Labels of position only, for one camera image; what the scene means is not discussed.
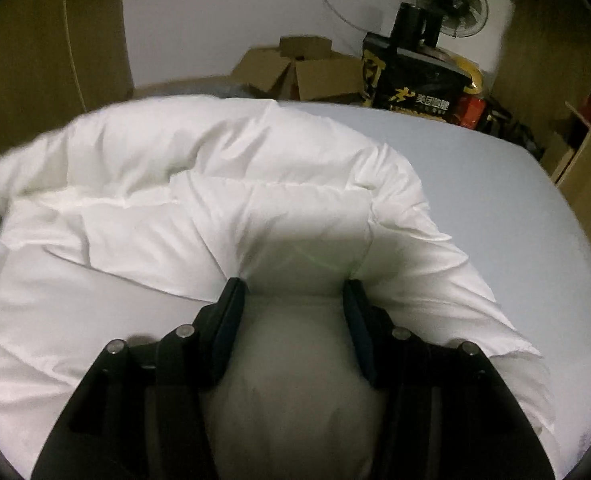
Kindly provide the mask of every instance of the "black box with yellow logo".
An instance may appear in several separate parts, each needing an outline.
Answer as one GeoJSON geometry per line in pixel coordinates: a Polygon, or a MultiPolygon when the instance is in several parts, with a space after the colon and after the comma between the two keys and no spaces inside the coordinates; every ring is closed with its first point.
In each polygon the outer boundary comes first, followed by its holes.
{"type": "Polygon", "coordinates": [[[395,48],[368,33],[363,42],[365,106],[448,121],[471,76],[454,64],[395,48]]]}

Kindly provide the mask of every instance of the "cable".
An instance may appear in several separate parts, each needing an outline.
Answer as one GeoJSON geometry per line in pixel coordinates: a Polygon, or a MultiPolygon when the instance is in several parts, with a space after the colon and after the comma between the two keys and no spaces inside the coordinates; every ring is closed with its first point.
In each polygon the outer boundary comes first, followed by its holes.
{"type": "Polygon", "coordinates": [[[333,5],[331,4],[331,2],[329,0],[323,0],[323,1],[326,4],[326,6],[331,9],[333,14],[338,16],[339,19],[341,19],[343,22],[345,22],[347,25],[349,25],[349,27],[353,27],[353,28],[355,28],[355,30],[359,30],[360,32],[364,32],[365,34],[368,34],[369,32],[371,32],[370,30],[367,30],[366,28],[358,27],[357,25],[354,25],[354,23],[349,22],[348,19],[346,19],[341,13],[338,12],[338,10],[336,10],[335,7],[333,7],[333,5]]]}

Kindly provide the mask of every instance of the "fan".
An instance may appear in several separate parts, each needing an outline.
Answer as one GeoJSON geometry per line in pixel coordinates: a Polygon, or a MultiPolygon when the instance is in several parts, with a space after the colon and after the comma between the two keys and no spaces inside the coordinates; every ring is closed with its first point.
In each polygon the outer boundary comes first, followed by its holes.
{"type": "Polygon", "coordinates": [[[417,4],[444,16],[441,32],[454,38],[477,34],[489,17],[487,0],[417,0],[417,4]]]}

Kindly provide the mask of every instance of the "metal pin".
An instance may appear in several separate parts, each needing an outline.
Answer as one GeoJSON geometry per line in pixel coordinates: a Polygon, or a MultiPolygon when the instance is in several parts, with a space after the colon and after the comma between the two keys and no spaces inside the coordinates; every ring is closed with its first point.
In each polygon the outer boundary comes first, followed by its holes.
{"type": "Polygon", "coordinates": [[[480,351],[480,347],[471,341],[462,343],[463,352],[467,355],[476,355],[480,351]]]}
{"type": "Polygon", "coordinates": [[[176,336],[184,339],[186,337],[192,336],[195,331],[196,331],[196,329],[193,328],[193,325],[187,323],[185,325],[180,325],[176,329],[176,336]]]}
{"type": "Polygon", "coordinates": [[[393,330],[391,330],[391,335],[395,337],[398,341],[406,341],[411,337],[411,332],[406,328],[397,326],[393,330]]]}
{"type": "Polygon", "coordinates": [[[124,350],[126,345],[122,339],[114,339],[113,341],[109,341],[105,348],[110,354],[118,354],[124,350]]]}

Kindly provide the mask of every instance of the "cardboard box flap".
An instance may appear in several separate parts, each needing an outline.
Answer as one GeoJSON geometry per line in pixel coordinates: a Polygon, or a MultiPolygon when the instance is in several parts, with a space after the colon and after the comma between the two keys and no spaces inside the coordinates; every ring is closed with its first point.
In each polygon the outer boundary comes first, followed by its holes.
{"type": "Polygon", "coordinates": [[[320,36],[285,36],[280,38],[280,53],[292,59],[329,59],[331,40],[320,36]]]}
{"type": "Polygon", "coordinates": [[[298,61],[295,64],[302,101],[325,99],[362,90],[362,60],[357,57],[298,61]]]}
{"type": "Polygon", "coordinates": [[[231,72],[231,78],[269,92],[290,64],[291,60],[282,57],[277,50],[251,48],[231,72]]]}

